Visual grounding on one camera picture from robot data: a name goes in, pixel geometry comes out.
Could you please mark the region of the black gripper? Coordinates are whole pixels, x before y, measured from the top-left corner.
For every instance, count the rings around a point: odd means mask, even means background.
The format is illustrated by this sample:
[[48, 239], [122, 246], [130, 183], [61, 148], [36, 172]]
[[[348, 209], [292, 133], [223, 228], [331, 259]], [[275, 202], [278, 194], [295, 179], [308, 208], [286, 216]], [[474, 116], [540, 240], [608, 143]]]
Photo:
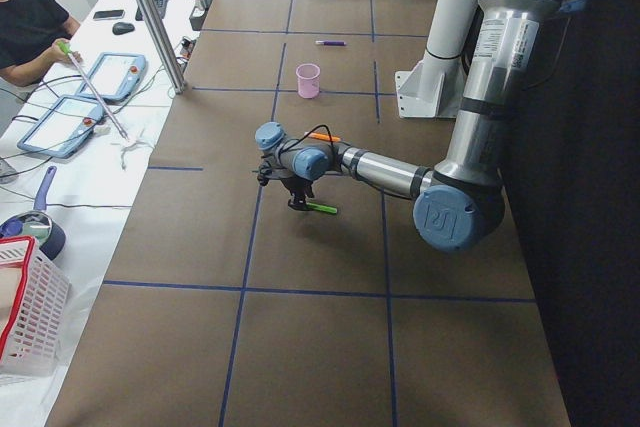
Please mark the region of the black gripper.
[[288, 206], [293, 210], [309, 211], [310, 207], [305, 201], [314, 197], [312, 185], [313, 182], [308, 179], [287, 179], [286, 188], [292, 196]]

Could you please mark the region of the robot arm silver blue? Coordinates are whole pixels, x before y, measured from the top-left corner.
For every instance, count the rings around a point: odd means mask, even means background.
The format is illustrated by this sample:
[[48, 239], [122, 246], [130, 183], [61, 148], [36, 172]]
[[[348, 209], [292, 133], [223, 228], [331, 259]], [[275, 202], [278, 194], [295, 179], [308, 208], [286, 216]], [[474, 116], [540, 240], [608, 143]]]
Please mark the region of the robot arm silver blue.
[[261, 185], [280, 182], [289, 206], [310, 209], [312, 185], [329, 172], [413, 201], [420, 236], [444, 252], [467, 249], [501, 223], [499, 160], [508, 121], [543, 24], [581, 0], [437, 0], [423, 58], [396, 75], [404, 118], [451, 117], [445, 158], [434, 167], [385, 157], [329, 136], [260, 126]]

